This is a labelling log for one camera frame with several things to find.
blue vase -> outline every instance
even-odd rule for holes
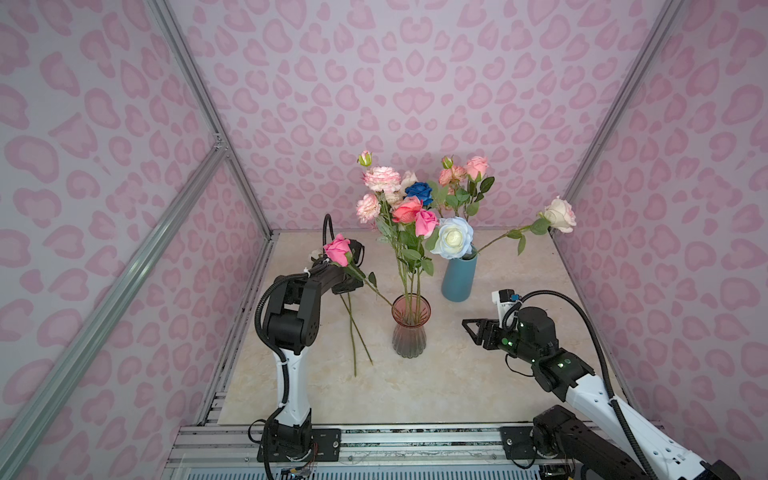
[[[470,260],[454,258],[448,260],[448,269],[442,278],[442,295],[452,302],[463,302],[472,293],[472,283],[475,281],[475,268],[478,264],[477,249],[472,245],[475,254]]]

blue rose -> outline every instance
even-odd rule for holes
[[[432,187],[425,182],[416,182],[406,188],[406,195],[409,197],[417,197],[422,201],[422,205],[426,207],[432,202]]]

white arm segment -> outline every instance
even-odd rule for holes
[[[286,408],[276,417],[283,425],[302,425],[310,414],[310,401],[306,397],[306,356],[310,348],[304,348],[299,355],[292,350],[281,349],[288,361],[288,403]],[[277,363],[277,405],[283,401],[283,364],[276,353],[273,353]]]
[[[568,389],[565,401],[592,420],[616,442],[619,449],[639,465],[640,462],[632,451],[624,430],[621,429],[616,412],[608,403],[610,399],[605,392],[603,379],[596,375],[586,375],[576,383],[578,384],[576,388]],[[624,400],[617,396],[614,398],[619,402],[637,443],[658,478],[692,480],[704,472],[704,467],[700,463],[702,458],[699,455],[666,436]]]

marble tabletop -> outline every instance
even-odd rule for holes
[[[379,243],[378,232],[351,230],[345,237],[366,246],[362,270],[373,270],[379,288],[391,301],[402,294],[394,254]],[[485,245],[498,230],[478,230],[475,245]],[[309,266],[308,254],[320,247],[320,232],[281,233],[270,258],[261,290],[280,274]],[[308,357],[307,389],[313,423],[437,423],[530,421],[559,400],[541,390],[535,380],[510,372],[504,354],[476,346],[464,331],[462,319],[495,318],[491,291],[504,288],[518,293],[550,289],[578,301],[560,256],[548,235],[528,235],[525,252],[518,257],[517,242],[503,239],[478,258],[472,295],[462,303],[442,297],[440,286],[448,261],[430,255],[434,277],[422,275],[422,295],[432,307],[425,325],[427,347],[414,359],[392,349],[395,322],[389,306],[370,289],[352,293],[355,321],[373,358],[371,365],[359,339],[357,377],[349,317],[341,299],[329,291],[322,298],[320,330]],[[537,296],[526,306],[547,310],[555,321],[560,345],[579,355],[599,372],[597,356],[579,315],[563,300]],[[512,368],[530,372],[519,359]],[[614,388],[620,387],[613,379]],[[247,425],[266,418],[276,407],[276,367],[271,351],[249,327],[243,340],[220,425]]]

rose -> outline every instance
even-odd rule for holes
[[[333,242],[323,245],[323,249],[326,251],[326,255],[331,261],[338,263],[341,266],[349,265],[349,261],[346,259],[346,254],[349,250],[349,240],[344,238],[341,233],[336,235]]]
[[[488,160],[484,157],[472,157],[472,159],[467,162],[466,166],[469,178],[473,179],[474,181],[478,180],[478,176],[483,178],[487,169]]]
[[[372,163],[371,152],[363,150],[362,153],[357,157],[357,163],[364,167],[370,167]]]
[[[576,215],[574,215],[571,205],[567,201],[561,200],[560,195],[553,199],[549,207],[544,210],[544,218],[549,220],[550,227],[563,233],[574,231],[573,227],[576,226]]]
[[[402,181],[400,182],[400,191],[403,192],[403,196],[405,196],[406,189],[418,181],[419,179],[416,178],[416,174],[410,170],[407,170],[402,175]]]
[[[467,174],[467,170],[465,170],[464,167],[454,165],[450,169],[445,169],[440,172],[440,178],[438,179],[438,183],[444,187],[445,185],[448,185],[454,180],[460,181],[462,178],[464,178],[466,174]]]
[[[430,250],[447,260],[461,258],[472,250],[475,231],[461,217],[441,218],[435,248]]]
[[[421,235],[424,236],[424,238],[430,238],[432,235],[432,232],[435,231],[435,227],[437,227],[438,224],[438,218],[437,215],[435,215],[430,210],[419,210],[416,212],[416,236],[420,237]]]
[[[432,202],[432,187],[425,182],[416,182],[406,188],[406,195],[409,197],[417,197],[422,201],[422,205],[426,207]]]
[[[393,220],[397,223],[411,223],[416,220],[416,212],[422,209],[422,201],[416,197],[406,197],[395,211]]]

